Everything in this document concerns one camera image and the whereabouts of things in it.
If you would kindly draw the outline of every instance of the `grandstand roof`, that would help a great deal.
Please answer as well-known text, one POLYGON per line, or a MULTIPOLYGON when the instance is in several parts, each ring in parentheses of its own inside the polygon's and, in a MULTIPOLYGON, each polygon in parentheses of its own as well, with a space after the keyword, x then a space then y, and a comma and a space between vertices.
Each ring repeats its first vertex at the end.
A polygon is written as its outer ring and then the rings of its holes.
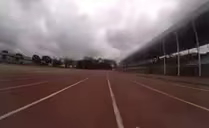
POLYGON ((177 51, 176 38, 174 32, 177 32, 180 42, 180 50, 187 50, 196 47, 195 35, 192 28, 192 22, 195 21, 198 32, 200 46, 209 43, 209 2, 205 3, 183 20, 170 27, 162 34, 147 42, 146 46, 126 57, 122 62, 133 62, 137 60, 146 60, 157 56, 162 56, 163 40, 165 42, 166 54, 172 54, 177 51))

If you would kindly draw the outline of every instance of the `cloudy sky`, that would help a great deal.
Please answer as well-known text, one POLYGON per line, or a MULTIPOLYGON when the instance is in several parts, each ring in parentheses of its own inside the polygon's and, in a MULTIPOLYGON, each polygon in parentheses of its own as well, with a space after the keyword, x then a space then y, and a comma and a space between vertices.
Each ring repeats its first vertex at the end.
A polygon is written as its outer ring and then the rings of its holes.
POLYGON ((0 49, 120 60, 207 0, 0 0, 0 49))

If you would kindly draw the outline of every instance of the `tree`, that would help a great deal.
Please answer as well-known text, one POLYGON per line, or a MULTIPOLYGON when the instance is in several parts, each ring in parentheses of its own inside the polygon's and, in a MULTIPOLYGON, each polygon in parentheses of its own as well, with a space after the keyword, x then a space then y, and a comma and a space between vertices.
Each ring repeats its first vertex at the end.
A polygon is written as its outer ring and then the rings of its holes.
POLYGON ((33 55, 33 56, 32 56, 32 61, 33 61, 35 64, 41 64, 41 58, 40 58, 38 55, 33 55))
POLYGON ((23 60, 23 59, 24 59, 24 57, 23 57, 23 55, 21 53, 16 53, 15 54, 15 60, 16 60, 16 62, 22 64, 22 61, 20 61, 20 60, 23 60))
POLYGON ((60 59, 53 59, 53 66, 58 67, 61 66, 63 63, 60 59))
POLYGON ((7 50, 3 50, 3 51, 1 51, 1 53, 2 53, 2 59, 3 60, 6 60, 7 59, 8 51, 7 50))
POLYGON ((52 59, 49 56, 42 56, 42 64, 48 65, 52 62, 52 59))
POLYGON ((74 61, 69 58, 64 59, 65 68, 73 67, 74 61))

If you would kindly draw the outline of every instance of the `running track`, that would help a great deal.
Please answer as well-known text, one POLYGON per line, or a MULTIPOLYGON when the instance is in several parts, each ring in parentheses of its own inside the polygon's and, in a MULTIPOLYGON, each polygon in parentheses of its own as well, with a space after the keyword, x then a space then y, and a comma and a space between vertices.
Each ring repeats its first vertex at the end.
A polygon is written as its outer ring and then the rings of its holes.
POLYGON ((209 89, 114 71, 54 72, 0 75, 0 128, 209 128, 209 89))

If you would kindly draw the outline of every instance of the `pole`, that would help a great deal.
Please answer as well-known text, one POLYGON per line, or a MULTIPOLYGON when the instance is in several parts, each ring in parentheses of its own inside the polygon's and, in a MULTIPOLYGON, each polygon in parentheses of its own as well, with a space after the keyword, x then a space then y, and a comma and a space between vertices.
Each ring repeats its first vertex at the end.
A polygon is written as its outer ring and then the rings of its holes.
POLYGON ((192 22, 192 27, 193 27, 193 31, 195 34, 196 48, 197 48, 197 54, 198 54, 198 76, 201 76, 202 69, 201 69, 200 44, 199 44, 199 37, 198 37, 195 21, 192 22))
POLYGON ((176 47, 177 47, 177 76, 180 76, 180 47, 179 47, 179 37, 177 32, 175 32, 176 37, 176 47))
POLYGON ((166 56, 165 56, 165 40, 163 39, 162 41, 162 49, 163 49, 163 54, 164 54, 164 75, 166 75, 166 56))

